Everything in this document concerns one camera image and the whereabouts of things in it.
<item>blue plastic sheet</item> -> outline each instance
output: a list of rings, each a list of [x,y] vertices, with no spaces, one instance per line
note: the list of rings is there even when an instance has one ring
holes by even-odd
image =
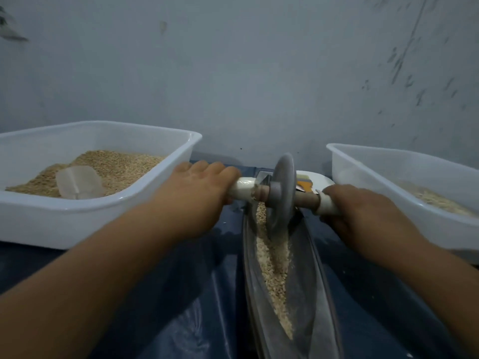
[[[239,168],[243,176],[258,171]],[[461,356],[414,293],[350,251],[317,217],[304,214],[326,269],[347,359]],[[253,358],[241,229],[242,210],[235,203],[223,209],[211,232],[176,247],[129,294],[91,357]],[[60,254],[0,243],[0,291]]]

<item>plastic scoop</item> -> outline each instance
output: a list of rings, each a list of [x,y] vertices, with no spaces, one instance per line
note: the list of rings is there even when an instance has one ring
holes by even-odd
[[[102,178],[90,166],[72,166],[55,175],[57,187],[65,199],[94,199],[105,195]]]

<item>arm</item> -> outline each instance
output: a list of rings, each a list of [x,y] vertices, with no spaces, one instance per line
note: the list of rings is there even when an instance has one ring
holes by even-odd
[[[128,292],[178,241],[211,229],[240,177],[177,166],[153,199],[0,296],[0,357],[85,358]]]
[[[326,222],[345,244],[394,272],[479,357],[479,271],[428,242],[388,198],[350,185],[324,192],[343,214]]]

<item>white wall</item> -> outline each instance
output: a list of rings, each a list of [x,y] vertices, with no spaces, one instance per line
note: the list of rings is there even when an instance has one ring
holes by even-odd
[[[0,5],[30,39],[0,39],[0,131],[130,121],[198,131],[196,157],[245,165],[290,151],[327,172],[340,142],[479,168],[479,0]]]

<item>hand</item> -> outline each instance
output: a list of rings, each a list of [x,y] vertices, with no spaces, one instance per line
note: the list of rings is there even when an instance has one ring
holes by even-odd
[[[195,238],[218,221],[223,205],[229,203],[227,192],[240,176],[237,168],[225,168],[221,162],[183,162],[148,204],[176,237]]]
[[[324,193],[343,214],[324,217],[324,221],[348,247],[380,266],[389,267],[402,253],[428,244],[384,195],[352,185],[332,185]]]

